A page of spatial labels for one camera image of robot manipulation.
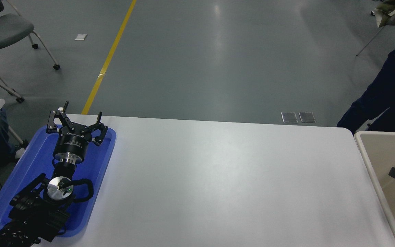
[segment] beige bin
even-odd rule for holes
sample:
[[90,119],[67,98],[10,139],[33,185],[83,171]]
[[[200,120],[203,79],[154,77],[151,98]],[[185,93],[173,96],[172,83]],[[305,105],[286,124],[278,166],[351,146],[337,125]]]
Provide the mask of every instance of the beige bin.
[[361,131],[355,139],[395,236],[395,179],[388,175],[395,167],[395,133]]

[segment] yellow floor line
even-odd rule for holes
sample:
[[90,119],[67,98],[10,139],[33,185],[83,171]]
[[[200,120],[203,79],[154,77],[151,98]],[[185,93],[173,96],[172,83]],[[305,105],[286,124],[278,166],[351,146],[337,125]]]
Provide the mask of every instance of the yellow floor line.
[[124,17],[124,21],[121,24],[120,30],[118,31],[116,39],[114,40],[114,43],[112,44],[111,50],[109,51],[108,57],[106,58],[105,63],[103,64],[103,67],[100,70],[100,74],[97,77],[97,81],[95,82],[94,87],[92,88],[92,91],[89,94],[88,100],[85,103],[85,107],[82,110],[82,114],[88,114],[88,111],[91,108],[92,102],[94,101],[95,95],[97,94],[97,91],[100,87],[103,77],[105,76],[106,70],[108,70],[109,63],[111,62],[111,59],[114,56],[117,45],[120,42],[121,36],[123,35],[123,32],[124,32],[124,28],[126,27],[127,21],[129,20],[130,14],[132,13],[135,3],[136,3],[136,0],[132,0],[129,10],[127,10],[126,17]]

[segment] robotic arm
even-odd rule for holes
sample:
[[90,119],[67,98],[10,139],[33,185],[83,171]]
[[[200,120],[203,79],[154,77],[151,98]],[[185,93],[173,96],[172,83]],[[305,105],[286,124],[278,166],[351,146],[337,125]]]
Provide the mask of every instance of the robotic arm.
[[[71,122],[65,113],[67,106],[68,101],[62,110],[51,111],[48,120],[46,132],[59,134],[53,152],[59,162],[55,164],[53,175],[48,179],[44,173],[40,174],[11,200],[11,222],[0,230],[0,247],[29,247],[40,243],[40,238],[51,242],[55,236],[64,233],[61,230],[70,216],[67,208],[94,195],[91,180],[73,180],[72,176],[77,164],[84,161],[88,144],[102,144],[108,127],[100,122],[101,112],[93,125]],[[54,123],[56,118],[60,119],[61,128]],[[100,134],[93,137],[93,132],[97,130]],[[88,196],[76,197],[74,186],[80,185],[88,186]]]

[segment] white sneaker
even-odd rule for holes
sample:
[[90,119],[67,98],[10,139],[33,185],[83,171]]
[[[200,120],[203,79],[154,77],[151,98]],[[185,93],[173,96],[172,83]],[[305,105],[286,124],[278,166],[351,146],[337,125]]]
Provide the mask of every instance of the white sneaker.
[[14,158],[16,160],[20,159],[22,157],[22,155],[25,153],[25,148],[20,148],[19,150],[16,151],[16,153],[14,154]]

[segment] gray floor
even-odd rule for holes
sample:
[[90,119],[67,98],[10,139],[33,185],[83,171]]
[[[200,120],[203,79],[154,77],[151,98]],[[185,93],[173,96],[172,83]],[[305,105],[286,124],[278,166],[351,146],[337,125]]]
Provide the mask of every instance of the gray floor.
[[[0,97],[30,140],[65,100],[81,113],[131,0],[13,3],[61,63],[27,39],[0,51],[25,102]],[[378,3],[138,0],[89,114],[282,124],[282,111],[312,111],[317,123],[303,125],[335,126],[395,47],[387,26],[355,56],[377,31]]]

